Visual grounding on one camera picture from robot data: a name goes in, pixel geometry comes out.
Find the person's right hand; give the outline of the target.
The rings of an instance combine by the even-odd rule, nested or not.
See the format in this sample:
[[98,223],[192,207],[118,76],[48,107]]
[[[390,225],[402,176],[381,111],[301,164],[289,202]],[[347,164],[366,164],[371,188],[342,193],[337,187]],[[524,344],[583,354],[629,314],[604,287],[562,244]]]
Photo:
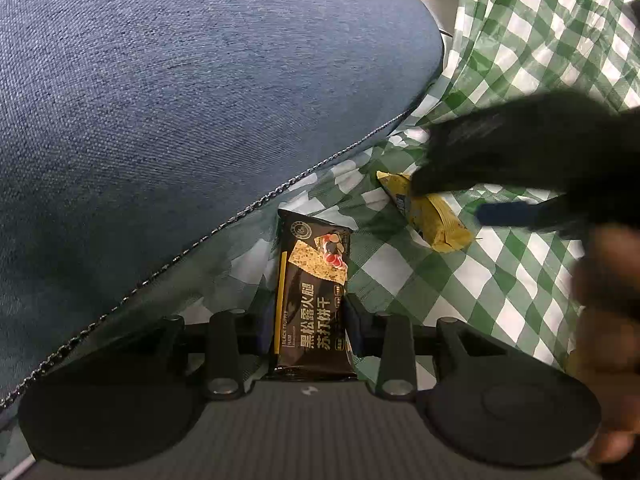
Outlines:
[[599,226],[572,273],[572,294],[582,306],[567,369],[588,386],[602,408],[589,452],[596,464],[615,463],[639,437],[639,233]]

